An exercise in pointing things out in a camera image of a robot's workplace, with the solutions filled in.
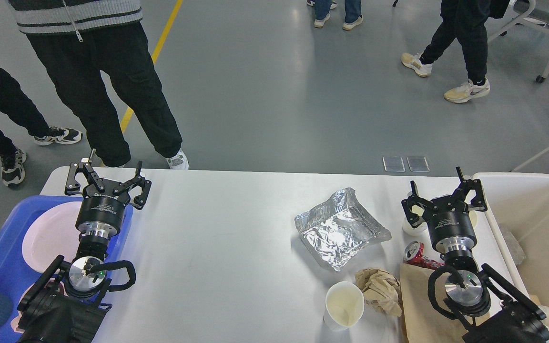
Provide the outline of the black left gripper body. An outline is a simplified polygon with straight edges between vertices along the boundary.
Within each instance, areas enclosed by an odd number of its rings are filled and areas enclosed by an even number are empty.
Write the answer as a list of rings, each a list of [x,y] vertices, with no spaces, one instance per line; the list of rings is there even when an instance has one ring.
[[[82,191],[83,200],[75,224],[82,234],[102,230],[107,232],[108,237],[113,237],[120,232],[130,196],[127,192],[113,195],[116,185],[106,185],[110,188],[105,189],[104,193],[98,192],[96,185],[87,185]]]

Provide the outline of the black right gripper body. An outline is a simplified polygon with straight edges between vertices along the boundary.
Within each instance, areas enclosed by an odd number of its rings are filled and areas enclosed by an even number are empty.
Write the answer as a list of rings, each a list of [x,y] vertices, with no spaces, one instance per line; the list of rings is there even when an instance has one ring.
[[[432,247],[437,252],[470,251],[477,244],[464,200],[434,198],[435,213],[426,219]]]

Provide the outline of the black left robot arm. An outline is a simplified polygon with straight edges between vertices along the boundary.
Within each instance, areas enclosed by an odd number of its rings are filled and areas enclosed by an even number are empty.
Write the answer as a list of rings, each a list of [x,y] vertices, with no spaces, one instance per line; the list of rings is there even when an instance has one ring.
[[[83,200],[75,226],[79,247],[66,262],[57,256],[18,304],[21,343],[90,343],[111,304],[107,292],[124,291],[136,282],[133,263],[107,262],[110,239],[119,234],[126,206],[143,209],[151,182],[141,175],[126,182],[101,178],[91,159],[70,165],[66,195]]]

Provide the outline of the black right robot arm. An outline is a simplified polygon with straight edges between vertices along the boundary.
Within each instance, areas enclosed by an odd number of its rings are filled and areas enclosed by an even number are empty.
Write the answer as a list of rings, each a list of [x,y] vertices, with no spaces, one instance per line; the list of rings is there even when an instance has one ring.
[[[479,267],[472,249],[477,237],[470,212],[485,212],[487,204],[479,179],[466,179],[456,168],[460,183],[451,195],[427,200],[417,185],[401,204],[412,228],[427,224],[431,246],[444,265],[429,277],[427,295],[438,313],[458,320],[467,343],[544,343],[549,330],[546,314],[490,265]]]

